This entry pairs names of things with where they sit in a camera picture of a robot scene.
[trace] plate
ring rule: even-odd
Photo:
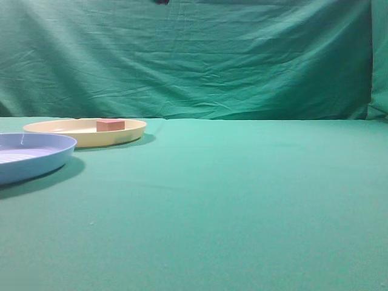
[[[46,133],[0,133],[0,185],[34,178],[63,166],[74,138]]]
[[[101,118],[60,119],[33,123],[24,126],[25,132],[44,132],[66,135],[77,140],[80,147],[104,147],[139,139],[144,134],[147,123],[134,119],[125,121],[125,129],[111,132],[97,132],[96,123]]]

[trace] blue plate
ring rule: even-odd
[[[30,179],[63,166],[77,140],[49,133],[0,134],[0,185]]]

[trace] wooden block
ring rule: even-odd
[[[101,119],[97,121],[97,132],[112,132],[125,129],[125,121],[120,119]]]

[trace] cube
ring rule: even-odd
[[[120,119],[100,119],[96,124],[97,132],[112,132],[125,129],[125,121]]]

